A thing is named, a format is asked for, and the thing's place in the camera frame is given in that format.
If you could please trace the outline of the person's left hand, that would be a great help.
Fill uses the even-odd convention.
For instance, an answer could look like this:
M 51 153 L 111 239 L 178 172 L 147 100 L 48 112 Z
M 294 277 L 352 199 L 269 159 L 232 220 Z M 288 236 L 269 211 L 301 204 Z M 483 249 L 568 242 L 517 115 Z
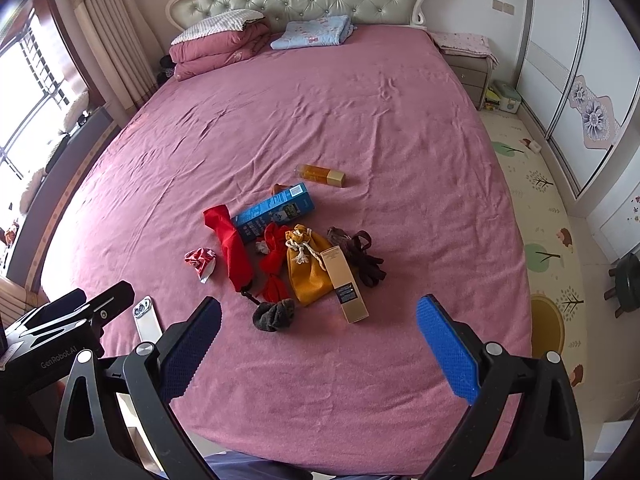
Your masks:
M 51 442 L 22 426 L 1 424 L 1 478 L 51 479 Z

